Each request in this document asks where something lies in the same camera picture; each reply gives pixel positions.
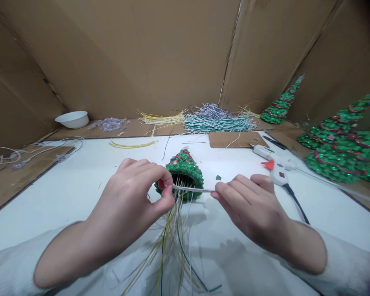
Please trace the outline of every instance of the white table surface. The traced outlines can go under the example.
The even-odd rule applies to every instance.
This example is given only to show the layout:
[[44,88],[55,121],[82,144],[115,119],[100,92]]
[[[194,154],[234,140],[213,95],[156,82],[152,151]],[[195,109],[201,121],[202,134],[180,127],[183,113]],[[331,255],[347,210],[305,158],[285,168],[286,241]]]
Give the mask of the white table surface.
[[[165,165],[180,149],[189,146],[203,172],[206,189],[214,188],[217,175],[223,182],[228,182],[237,174],[269,173],[260,164],[264,159],[251,149],[223,150],[210,148],[209,143],[188,144],[208,142],[208,135],[171,136],[162,160],[167,138],[155,137],[157,144],[138,149],[113,148],[109,139],[87,140],[80,151],[57,164],[0,211],[0,250],[47,230],[86,219],[108,179],[126,157],[147,158]],[[114,141],[134,145],[148,143],[151,138]],[[275,150],[283,157],[296,159],[287,150]],[[297,163],[306,169],[300,160]],[[367,210],[341,191],[301,172],[288,172],[288,177],[312,226],[370,251],[370,213]],[[288,216],[301,220],[299,210],[285,190],[276,186],[275,191]],[[149,194],[152,201],[159,198],[154,187]],[[184,205],[183,212],[187,213],[188,207]],[[300,278],[245,237],[209,194],[203,194],[191,205],[189,226],[192,260],[208,286],[222,284],[222,295],[317,295]],[[120,295],[128,281],[123,279],[143,261],[150,243],[159,233],[160,230],[148,230],[118,258],[88,277],[77,280],[59,295]],[[160,262],[159,258],[155,260],[156,266],[146,269],[129,295],[150,293],[150,283],[154,281]],[[182,290],[181,295],[187,295],[186,291]]]

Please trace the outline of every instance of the hand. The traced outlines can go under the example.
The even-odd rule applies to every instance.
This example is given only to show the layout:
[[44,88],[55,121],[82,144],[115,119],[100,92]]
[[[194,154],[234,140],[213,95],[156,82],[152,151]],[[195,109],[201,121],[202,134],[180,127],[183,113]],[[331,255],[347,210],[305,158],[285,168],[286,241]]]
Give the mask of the hand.
[[[158,181],[162,197],[147,192]],[[125,159],[86,221],[62,231],[46,248],[34,275],[40,288],[73,281],[112,260],[175,204],[168,170],[147,160]]]
[[312,228],[288,217],[269,177],[252,175],[248,179],[237,175],[227,184],[218,182],[211,196],[233,223],[263,249],[309,273],[324,271],[327,253],[322,238]]

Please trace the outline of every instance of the orange trigger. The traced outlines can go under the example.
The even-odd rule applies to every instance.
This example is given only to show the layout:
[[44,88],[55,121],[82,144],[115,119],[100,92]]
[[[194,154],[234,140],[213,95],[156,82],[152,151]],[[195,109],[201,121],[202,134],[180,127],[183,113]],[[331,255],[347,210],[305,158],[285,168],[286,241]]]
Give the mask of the orange trigger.
[[270,160],[269,162],[261,162],[261,164],[264,164],[270,171],[274,168],[274,160]]

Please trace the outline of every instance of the white sweater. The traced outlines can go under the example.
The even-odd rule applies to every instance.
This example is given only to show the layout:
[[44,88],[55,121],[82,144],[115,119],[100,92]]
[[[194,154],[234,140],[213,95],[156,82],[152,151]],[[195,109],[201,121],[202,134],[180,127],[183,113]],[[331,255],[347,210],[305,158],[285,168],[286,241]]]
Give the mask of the white sweater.
[[[34,284],[34,271],[49,243],[65,228],[48,231],[0,251],[0,295],[42,295],[48,291]],[[317,231],[328,250],[328,264],[322,274],[310,275],[286,262],[281,262],[282,265],[325,296],[370,295],[370,253]]]

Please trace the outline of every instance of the white glue gun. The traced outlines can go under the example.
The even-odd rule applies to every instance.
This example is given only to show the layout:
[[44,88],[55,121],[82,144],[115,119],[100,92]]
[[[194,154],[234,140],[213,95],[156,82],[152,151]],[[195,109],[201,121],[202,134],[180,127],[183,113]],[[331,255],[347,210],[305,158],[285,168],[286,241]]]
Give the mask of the white glue gun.
[[296,162],[291,159],[283,160],[273,150],[262,145],[250,145],[254,153],[269,160],[269,162],[262,162],[262,164],[270,170],[270,178],[273,180],[274,184],[278,186],[288,184],[288,176],[285,170],[291,171],[295,169]]

